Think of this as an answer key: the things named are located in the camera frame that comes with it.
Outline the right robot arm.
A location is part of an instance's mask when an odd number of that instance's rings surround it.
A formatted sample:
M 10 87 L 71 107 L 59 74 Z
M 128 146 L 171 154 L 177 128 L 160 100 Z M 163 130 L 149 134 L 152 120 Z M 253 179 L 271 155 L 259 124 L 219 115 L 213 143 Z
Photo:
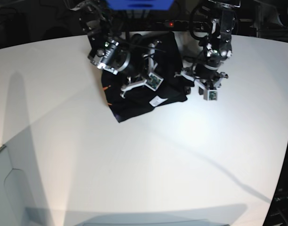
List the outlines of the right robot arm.
M 81 11 L 79 18 L 91 45 L 90 62 L 99 70 L 122 76 L 120 95 L 138 87 L 157 91 L 164 79 L 156 73 L 158 63 L 153 56 L 161 49 L 161 41 L 129 32 L 122 38 L 125 21 L 109 9 L 105 0 L 80 0 L 73 11 Z

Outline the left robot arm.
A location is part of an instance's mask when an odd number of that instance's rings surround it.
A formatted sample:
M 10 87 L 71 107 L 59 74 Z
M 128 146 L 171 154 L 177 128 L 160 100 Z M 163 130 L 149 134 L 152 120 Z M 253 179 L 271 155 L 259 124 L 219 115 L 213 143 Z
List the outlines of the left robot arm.
M 200 0 L 191 11 L 188 31 L 198 41 L 201 51 L 192 58 L 192 65 L 178 74 L 190 82 L 185 86 L 186 94 L 198 86 L 205 100 L 217 100 L 222 80 L 229 78 L 227 73 L 219 72 L 219 68 L 232 56 L 232 32 L 238 21 L 234 10 L 240 6 L 239 0 Z M 204 17 L 200 22 L 194 20 L 197 14 Z M 199 23 L 207 26 L 203 37 L 195 34 Z

